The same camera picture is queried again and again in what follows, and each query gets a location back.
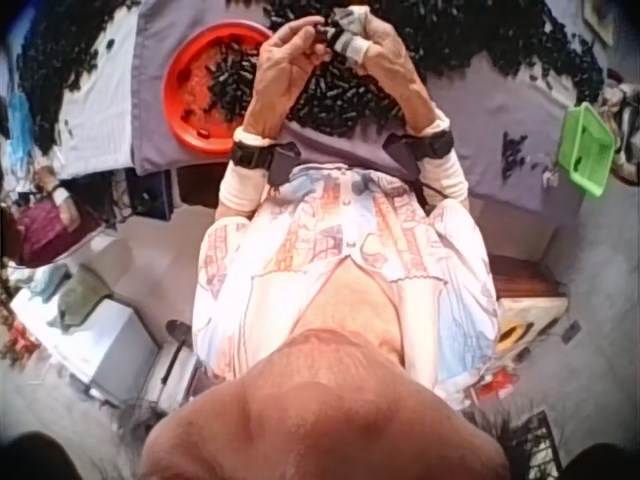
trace red plate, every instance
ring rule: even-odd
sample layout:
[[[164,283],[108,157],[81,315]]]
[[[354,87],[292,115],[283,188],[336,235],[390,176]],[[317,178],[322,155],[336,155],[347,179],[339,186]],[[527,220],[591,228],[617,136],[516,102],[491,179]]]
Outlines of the red plate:
[[[218,54],[214,45],[229,41],[232,36],[241,37],[242,45],[247,48],[258,48],[271,37],[271,32],[242,20],[207,27],[175,54],[164,79],[164,114],[171,131],[185,145],[205,153],[230,152],[233,131],[238,126],[227,125],[216,110],[202,111],[209,100],[207,86],[211,81],[204,67],[216,60]],[[193,113],[183,119],[186,109],[192,109]],[[202,129],[208,132],[209,138],[198,134]]]

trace black wrist strap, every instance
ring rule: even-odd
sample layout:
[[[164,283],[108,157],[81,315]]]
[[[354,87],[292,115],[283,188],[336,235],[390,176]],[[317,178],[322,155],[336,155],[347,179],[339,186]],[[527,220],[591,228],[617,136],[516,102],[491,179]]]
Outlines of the black wrist strap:
[[[397,143],[405,144],[415,160],[419,162],[425,158],[441,159],[446,157],[453,150],[455,142],[451,130],[442,130],[428,137],[392,133],[384,141],[382,147],[386,150]]]

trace small black object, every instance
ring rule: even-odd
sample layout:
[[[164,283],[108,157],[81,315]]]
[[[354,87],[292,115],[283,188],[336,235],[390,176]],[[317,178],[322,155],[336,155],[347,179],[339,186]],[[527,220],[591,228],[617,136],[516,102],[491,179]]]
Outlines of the small black object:
[[[562,343],[568,345],[571,340],[573,340],[578,333],[582,330],[582,326],[578,323],[577,320],[571,322],[571,325],[567,327],[567,329],[562,332],[560,336],[562,338]]]
[[[522,147],[529,138],[528,135],[520,135],[518,138],[512,138],[508,132],[502,134],[502,181],[506,182],[511,178],[513,172],[522,170],[527,163],[527,159],[522,155]],[[538,166],[534,163],[531,170],[535,170]]]

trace green basket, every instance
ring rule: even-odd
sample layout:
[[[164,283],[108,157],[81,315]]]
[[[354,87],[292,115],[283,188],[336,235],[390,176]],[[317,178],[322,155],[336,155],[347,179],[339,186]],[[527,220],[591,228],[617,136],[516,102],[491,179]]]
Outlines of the green basket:
[[[574,183],[594,197],[602,195],[607,185],[614,150],[613,134],[589,103],[567,111],[558,163]]]

